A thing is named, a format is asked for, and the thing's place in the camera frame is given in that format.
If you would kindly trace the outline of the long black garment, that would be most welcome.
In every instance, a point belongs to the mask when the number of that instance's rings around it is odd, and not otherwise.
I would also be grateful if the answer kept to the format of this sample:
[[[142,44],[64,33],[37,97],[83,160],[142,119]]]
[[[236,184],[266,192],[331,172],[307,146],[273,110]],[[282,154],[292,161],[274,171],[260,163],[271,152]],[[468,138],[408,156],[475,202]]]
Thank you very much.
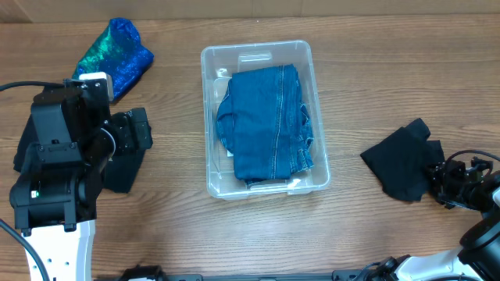
[[[33,142],[38,142],[38,135],[32,120],[32,116],[29,116],[27,124],[23,129],[23,134],[18,143],[16,154],[13,159],[13,169],[17,172],[21,172],[27,147]]]

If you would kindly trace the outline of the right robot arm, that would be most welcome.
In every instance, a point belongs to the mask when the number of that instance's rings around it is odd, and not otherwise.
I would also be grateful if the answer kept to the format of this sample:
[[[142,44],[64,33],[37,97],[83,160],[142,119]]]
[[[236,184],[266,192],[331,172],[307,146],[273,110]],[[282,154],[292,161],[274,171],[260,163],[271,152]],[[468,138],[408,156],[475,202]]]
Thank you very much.
[[[431,166],[431,193],[444,207],[479,211],[482,220],[460,239],[459,246],[425,257],[389,257],[363,268],[357,280],[498,280],[499,279],[499,171],[496,155],[472,150],[470,167],[450,156]]]

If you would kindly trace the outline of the square black garment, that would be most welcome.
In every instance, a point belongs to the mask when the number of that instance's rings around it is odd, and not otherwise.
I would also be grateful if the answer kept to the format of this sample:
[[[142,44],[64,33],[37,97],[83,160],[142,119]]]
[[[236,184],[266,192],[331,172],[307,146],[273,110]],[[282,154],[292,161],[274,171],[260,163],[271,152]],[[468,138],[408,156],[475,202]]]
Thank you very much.
[[[104,170],[104,188],[115,193],[128,194],[141,168],[144,156],[145,151],[114,156]]]

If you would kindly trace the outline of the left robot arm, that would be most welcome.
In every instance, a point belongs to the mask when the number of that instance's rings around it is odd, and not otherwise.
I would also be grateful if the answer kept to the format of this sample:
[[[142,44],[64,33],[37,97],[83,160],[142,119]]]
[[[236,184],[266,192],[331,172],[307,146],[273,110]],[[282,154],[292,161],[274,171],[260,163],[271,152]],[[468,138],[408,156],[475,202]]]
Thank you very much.
[[[45,83],[30,108],[9,202],[33,280],[89,280],[97,200],[128,192],[152,146],[143,108],[111,113],[106,73]]]

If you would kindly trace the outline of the blue denim jeans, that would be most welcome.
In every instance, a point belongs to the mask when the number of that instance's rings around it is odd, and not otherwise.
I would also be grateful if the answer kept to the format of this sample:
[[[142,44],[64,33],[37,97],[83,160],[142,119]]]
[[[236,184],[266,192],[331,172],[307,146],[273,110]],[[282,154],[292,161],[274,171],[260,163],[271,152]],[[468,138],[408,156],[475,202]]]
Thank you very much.
[[[216,132],[246,184],[289,180],[314,167],[314,141],[293,65],[235,73],[216,115]]]

